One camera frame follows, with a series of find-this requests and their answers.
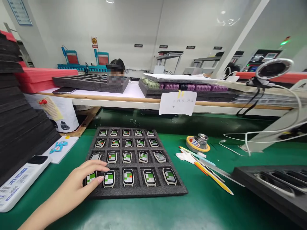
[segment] stacked black foam trays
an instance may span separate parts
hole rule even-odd
[[[18,44],[0,33],[0,186],[60,138],[45,112],[33,109],[19,89],[13,74],[23,72],[19,54]]]
[[[111,130],[117,130],[117,136],[111,136]],[[106,136],[100,136],[101,130],[107,130]],[[130,135],[124,136],[122,131],[129,130]],[[142,130],[142,136],[136,136],[135,132]],[[117,162],[115,164],[108,164],[107,167],[115,172],[115,185],[113,188],[104,188],[100,184],[90,195],[92,199],[112,199],[112,198],[132,198],[132,197],[155,197],[155,196],[180,196],[188,193],[187,188],[183,184],[177,170],[175,169],[167,151],[165,150],[157,132],[153,130],[154,136],[147,136],[146,129],[134,129],[134,128],[119,128],[119,127],[99,127],[96,131],[92,144],[90,146],[89,153],[85,160],[89,160],[94,152],[100,152],[102,157],[100,160],[107,162],[107,155],[111,151],[115,151],[117,155]],[[98,139],[104,139],[105,144],[102,148],[96,148],[95,144]],[[112,148],[111,143],[113,139],[119,139],[120,145],[117,148]],[[126,139],[132,140],[132,147],[127,148],[124,146]],[[145,140],[145,146],[137,147],[136,143],[138,139]],[[149,139],[156,139],[159,147],[151,147]],[[132,153],[131,163],[123,163],[123,152],[128,151]],[[148,163],[140,163],[138,155],[140,151],[148,153]],[[153,156],[153,152],[161,151],[166,158],[166,162],[159,163]],[[162,168],[171,168],[177,179],[177,185],[167,185]],[[123,170],[132,169],[134,174],[133,187],[123,185]],[[149,186],[145,184],[143,170],[151,169],[154,172],[156,178],[156,186]],[[98,176],[103,176],[103,172],[98,172]]]

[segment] white wall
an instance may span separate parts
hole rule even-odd
[[[115,0],[109,4],[105,0],[24,0],[32,27],[19,26],[7,0],[3,3],[36,67],[56,68],[65,63],[62,45],[76,50],[81,64],[95,64],[91,36],[96,36],[100,51],[109,52],[110,60],[123,59],[130,68],[152,69],[157,52],[163,50],[159,45],[183,51],[177,68],[182,74],[193,59],[232,46],[231,38],[240,28],[240,21],[234,22],[248,10],[250,1]],[[282,56],[294,58],[306,44],[306,10],[305,0],[270,0],[240,46],[245,53],[238,64],[245,64],[257,49],[278,49],[287,36],[291,40],[283,47]],[[135,43],[144,46],[134,48]],[[196,48],[187,50],[187,45]],[[214,46],[223,49],[213,50]],[[166,69],[173,71],[176,62],[176,58],[167,60]],[[130,72],[129,76],[142,76],[142,72]]]
[[[3,2],[0,1],[0,30],[8,32],[6,27],[3,24],[4,22],[6,22],[8,24],[10,29],[16,30],[16,28],[15,28],[13,22],[12,22],[12,19],[10,18],[9,14],[7,13],[7,11],[6,11],[6,9],[3,5]],[[15,39],[20,40],[18,33],[14,32],[14,31],[12,33],[14,34]]]
[[[282,47],[279,57],[293,59],[307,44],[306,12],[306,0],[270,0],[241,44],[239,49],[244,51],[244,57],[237,64],[244,67],[258,49],[279,49],[288,36],[290,41]]]

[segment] black cable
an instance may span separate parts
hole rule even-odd
[[[258,96],[258,94],[260,93],[260,89],[261,89],[260,87],[257,87],[257,92],[256,92],[256,94],[252,97],[252,99],[250,99],[250,101],[249,101],[243,108],[241,108],[241,109],[237,112],[237,114],[236,114],[237,117],[243,117],[244,115],[246,115],[250,110],[252,110],[252,109],[257,105],[257,103],[259,102],[259,100],[260,100],[260,99],[263,97],[263,95],[264,95],[265,88],[262,88],[263,92],[262,92],[262,95],[260,96],[260,98],[259,98],[251,107],[249,107],[247,110],[245,110],[244,113],[240,114],[241,110],[244,109],[249,103],[251,103],[252,100],[254,100],[255,97]]]

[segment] white paper note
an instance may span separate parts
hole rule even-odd
[[[197,93],[191,91],[178,91],[163,93],[161,96],[159,115],[186,114],[192,116]]]

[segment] mobile phone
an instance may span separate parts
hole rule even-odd
[[[70,87],[61,87],[55,91],[53,91],[53,94],[70,94],[73,91],[76,91],[76,88],[70,88]]]

